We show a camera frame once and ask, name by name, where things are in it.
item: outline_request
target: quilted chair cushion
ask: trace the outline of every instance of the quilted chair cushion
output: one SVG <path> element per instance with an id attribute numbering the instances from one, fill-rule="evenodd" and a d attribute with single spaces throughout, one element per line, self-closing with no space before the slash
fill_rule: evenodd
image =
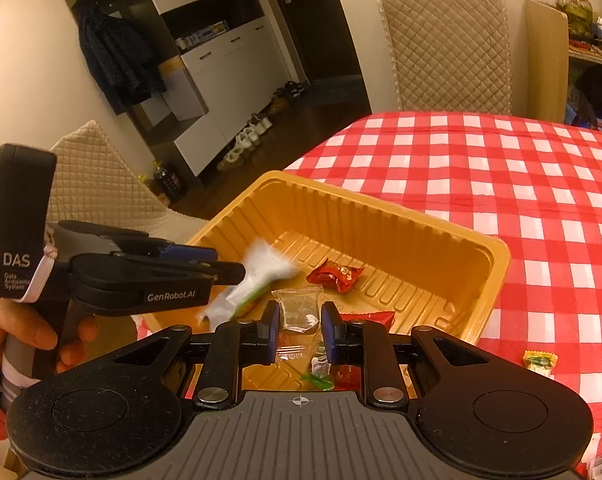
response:
<path id="1" fill-rule="evenodd" d="M 505 0 L 378 0 L 401 110 L 510 114 Z"/>
<path id="2" fill-rule="evenodd" d="M 51 150 L 56 173 L 49 221 L 81 220 L 149 232 L 186 243 L 206 221 L 165 207 L 110 144 L 96 121 L 59 140 Z"/>

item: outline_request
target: ridged gray surface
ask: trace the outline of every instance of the ridged gray surface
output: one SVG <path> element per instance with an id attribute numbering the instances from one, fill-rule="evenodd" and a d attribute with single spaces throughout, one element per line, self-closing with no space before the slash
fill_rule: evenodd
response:
<path id="1" fill-rule="evenodd" d="M 43 480 L 28 473 L 26 480 Z M 231 410 L 204 413 L 180 442 L 120 480 L 470 480 L 431 454 L 396 413 L 354 392 L 248 392 Z M 575 480 L 571 472 L 556 480 Z"/>

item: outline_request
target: red and white checkered tablecloth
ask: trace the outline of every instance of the red and white checkered tablecloth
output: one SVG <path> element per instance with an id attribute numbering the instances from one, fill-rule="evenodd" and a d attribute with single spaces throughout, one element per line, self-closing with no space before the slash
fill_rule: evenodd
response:
<path id="1" fill-rule="evenodd" d="M 484 114 L 363 118 L 287 171 L 447 219 L 510 247 L 479 346 L 559 356 L 557 381 L 594 415 L 602 454 L 602 133 Z"/>

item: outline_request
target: doorway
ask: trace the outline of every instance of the doorway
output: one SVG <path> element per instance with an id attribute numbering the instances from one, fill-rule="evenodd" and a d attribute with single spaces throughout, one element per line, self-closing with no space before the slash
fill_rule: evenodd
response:
<path id="1" fill-rule="evenodd" d="M 360 80 L 361 68 L 340 0 L 277 0 L 311 83 Z"/>

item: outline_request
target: cabinet drawer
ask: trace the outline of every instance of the cabinet drawer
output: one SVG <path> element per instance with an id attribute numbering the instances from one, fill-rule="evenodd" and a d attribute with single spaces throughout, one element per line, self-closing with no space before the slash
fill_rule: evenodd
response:
<path id="1" fill-rule="evenodd" d="M 250 38 L 250 41 L 258 36 L 262 36 L 271 28 L 270 22 L 265 16 L 252 20 L 243 25 L 243 27 L 245 27 L 245 34 Z"/>
<path id="2" fill-rule="evenodd" d="M 191 75 L 204 70 L 211 63 L 217 62 L 230 51 L 230 42 L 226 36 L 229 32 L 217 36 L 201 46 L 189 50 L 181 56 L 183 63 Z"/>
<path id="3" fill-rule="evenodd" d="M 234 28 L 230 32 L 226 32 L 223 36 L 225 37 L 226 45 L 225 53 L 229 54 L 234 52 L 238 48 L 241 48 L 248 41 L 247 29 L 244 28 L 245 25 L 241 27 Z"/>

